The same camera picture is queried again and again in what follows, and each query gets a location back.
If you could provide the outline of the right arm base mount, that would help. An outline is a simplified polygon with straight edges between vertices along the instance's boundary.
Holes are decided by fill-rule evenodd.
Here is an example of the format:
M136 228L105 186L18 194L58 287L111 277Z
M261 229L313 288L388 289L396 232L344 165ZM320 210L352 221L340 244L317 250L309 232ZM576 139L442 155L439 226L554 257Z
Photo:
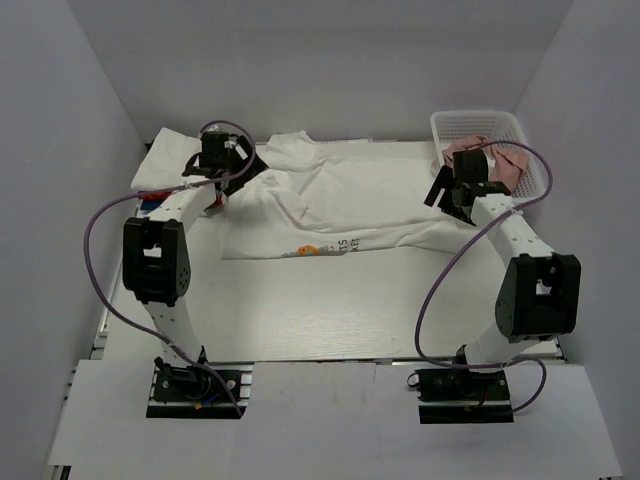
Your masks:
M420 369L407 378L418 394L422 425L513 423L514 414L503 371L478 373L455 369Z

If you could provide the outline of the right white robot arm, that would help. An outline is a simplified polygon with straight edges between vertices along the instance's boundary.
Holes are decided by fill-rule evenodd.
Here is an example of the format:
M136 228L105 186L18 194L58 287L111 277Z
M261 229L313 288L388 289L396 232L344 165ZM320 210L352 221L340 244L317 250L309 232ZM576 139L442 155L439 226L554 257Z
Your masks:
M575 329L581 264L576 256L560 254L545 243L524 218L524 209L541 200L516 201L504 183L490 180L482 149L454 153L452 165L441 167L425 200L477 228L456 260L474 242L487 238L505 267L493 324L456 355L451 384L463 398L475 398L486 389L484 370L501 370L526 349Z

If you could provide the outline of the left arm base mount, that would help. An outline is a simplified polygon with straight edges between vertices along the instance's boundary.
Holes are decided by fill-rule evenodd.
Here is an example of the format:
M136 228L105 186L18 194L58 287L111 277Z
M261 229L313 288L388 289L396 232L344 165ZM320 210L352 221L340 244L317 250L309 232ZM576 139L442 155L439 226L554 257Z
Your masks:
M174 420L238 420L250 396L252 366L222 366L220 378L193 366L154 360L146 417Z

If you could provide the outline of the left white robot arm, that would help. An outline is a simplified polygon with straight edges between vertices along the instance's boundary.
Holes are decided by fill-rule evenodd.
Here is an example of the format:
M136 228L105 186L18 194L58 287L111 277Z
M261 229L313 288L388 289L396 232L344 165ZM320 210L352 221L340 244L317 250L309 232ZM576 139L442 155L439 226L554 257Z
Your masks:
M177 387L199 399L211 387L211 374L197 338L185 295L191 283L186 234L196 219L221 198L229 197L267 169L246 134L205 131L200 149L187 160L184 183L144 217L123 227L123 283L151 317L163 343L163 361L182 368Z

